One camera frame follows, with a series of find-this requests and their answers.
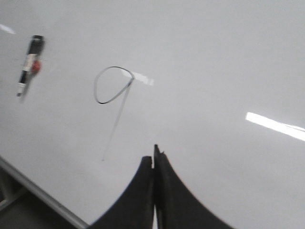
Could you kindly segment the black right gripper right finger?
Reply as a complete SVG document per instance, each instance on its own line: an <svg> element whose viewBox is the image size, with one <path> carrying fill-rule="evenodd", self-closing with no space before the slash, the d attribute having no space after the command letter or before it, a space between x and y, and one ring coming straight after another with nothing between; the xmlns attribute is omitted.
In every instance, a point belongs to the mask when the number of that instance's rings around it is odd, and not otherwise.
<svg viewBox="0 0 305 229"><path fill-rule="evenodd" d="M180 180L167 155L154 145L154 199L159 229L230 229Z"/></svg>

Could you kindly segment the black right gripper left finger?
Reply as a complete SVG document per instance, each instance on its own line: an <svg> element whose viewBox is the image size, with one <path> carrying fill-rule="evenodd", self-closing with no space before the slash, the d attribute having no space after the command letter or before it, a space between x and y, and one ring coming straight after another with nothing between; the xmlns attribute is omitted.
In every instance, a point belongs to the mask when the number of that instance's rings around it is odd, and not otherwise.
<svg viewBox="0 0 305 229"><path fill-rule="evenodd" d="M154 216L152 158L144 156L127 188L90 229L151 229Z"/></svg>

